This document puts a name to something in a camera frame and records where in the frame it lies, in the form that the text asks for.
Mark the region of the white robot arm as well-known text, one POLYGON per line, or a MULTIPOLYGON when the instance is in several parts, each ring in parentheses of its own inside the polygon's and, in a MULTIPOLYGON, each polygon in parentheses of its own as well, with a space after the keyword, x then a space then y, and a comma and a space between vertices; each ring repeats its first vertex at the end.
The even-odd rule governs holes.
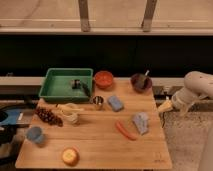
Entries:
MULTIPOLYGON (((213 99, 213 75, 191 71, 185 75, 183 87, 166 99, 158 107, 158 112, 178 109, 181 114, 186 114, 197 101, 206 97, 213 99)), ((198 171, 213 171, 213 124, 208 131, 198 171)))

